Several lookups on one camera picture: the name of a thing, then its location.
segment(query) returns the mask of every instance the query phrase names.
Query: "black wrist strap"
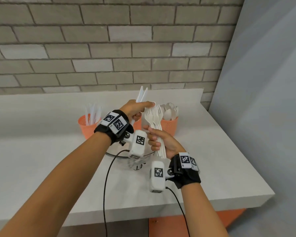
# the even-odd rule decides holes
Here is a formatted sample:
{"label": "black wrist strap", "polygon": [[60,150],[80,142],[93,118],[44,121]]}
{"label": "black wrist strap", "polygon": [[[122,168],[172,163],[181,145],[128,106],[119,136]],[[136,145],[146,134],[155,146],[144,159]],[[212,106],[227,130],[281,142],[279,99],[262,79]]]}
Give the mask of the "black wrist strap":
{"label": "black wrist strap", "polygon": [[127,115],[121,110],[110,112],[100,124],[95,128],[94,132],[102,132],[111,138],[111,145],[115,142],[122,141],[125,132],[134,133],[133,126],[129,123]]}
{"label": "black wrist strap", "polygon": [[193,159],[191,161],[191,157],[188,155],[188,153],[187,155],[181,156],[180,154],[175,155],[171,159],[169,165],[169,168],[173,170],[174,177],[168,180],[173,181],[178,189],[181,189],[182,186],[187,184],[201,183],[201,179],[199,178],[197,171],[198,169],[196,170],[195,167],[192,169],[193,163],[195,163],[195,166],[197,167],[195,160]]}

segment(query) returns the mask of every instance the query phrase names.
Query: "right hand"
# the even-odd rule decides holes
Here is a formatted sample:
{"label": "right hand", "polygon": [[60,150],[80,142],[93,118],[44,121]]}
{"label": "right hand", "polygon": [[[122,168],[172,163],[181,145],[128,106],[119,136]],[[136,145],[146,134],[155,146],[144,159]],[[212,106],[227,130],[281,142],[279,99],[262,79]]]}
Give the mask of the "right hand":
{"label": "right hand", "polygon": [[148,125],[144,125],[143,128],[150,132],[147,133],[147,135],[149,138],[148,144],[151,145],[152,151],[158,151],[160,149],[161,143],[157,141],[157,137],[160,137],[163,139],[166,147],[166,155],[168,159],[172,159],[179,152],[186,152],[183,146],[181,146],[181,144],[169,133],[153,129]]}

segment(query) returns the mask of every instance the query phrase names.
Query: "orange mesh cup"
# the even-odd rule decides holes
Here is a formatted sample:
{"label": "orange mesh cup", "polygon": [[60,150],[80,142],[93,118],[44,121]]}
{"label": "orange mesh cup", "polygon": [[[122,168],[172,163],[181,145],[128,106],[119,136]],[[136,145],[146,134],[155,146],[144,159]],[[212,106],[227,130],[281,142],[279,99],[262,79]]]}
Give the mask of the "orange mesh cup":
{"label": "orange mesh cup", "polygon": [[95,123],[93,125],[86,125],[86,116],[83,115],[79,118],[78,124],[81,128],[83,135],[85,136],[85,139],[90,138],[91,135],[94,134],[94,129],[97,127],[97,125],[100,121],[101,121],[101,118],[97,123]]}
{"label": "orange mesh cup", "polygon": [[168,132],[170,135],[174,136],[176,132],[176,126],[178,125],[178,118],[176,118],[174,121],[161,121],[161,127],[163,131]]}
{"label": "orange mesh cup", "polygon": [[134,131],[141,130],[141,118],[134,123],[133,127]]}

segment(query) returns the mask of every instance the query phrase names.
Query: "brick wall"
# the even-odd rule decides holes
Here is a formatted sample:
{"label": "brick wall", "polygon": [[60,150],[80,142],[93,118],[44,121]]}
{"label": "brick wall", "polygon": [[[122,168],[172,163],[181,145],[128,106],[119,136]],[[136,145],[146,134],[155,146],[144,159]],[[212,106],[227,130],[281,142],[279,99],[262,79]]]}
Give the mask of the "brick wall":
{"label": "brick wall", "polygon": [[0,95],[204,88],[244,0],[0,0]]}

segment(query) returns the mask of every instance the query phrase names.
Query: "gray wall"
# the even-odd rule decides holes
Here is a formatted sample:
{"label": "gray wall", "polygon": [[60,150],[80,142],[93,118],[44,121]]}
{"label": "gray wall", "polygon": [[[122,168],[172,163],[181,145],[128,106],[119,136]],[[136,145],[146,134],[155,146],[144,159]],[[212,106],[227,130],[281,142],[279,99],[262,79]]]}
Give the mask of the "gray wall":
{"label": "gray wall", "polygon": [[296,0],[245,0],[209,109],[276,196],[231,236],[296,236]]}

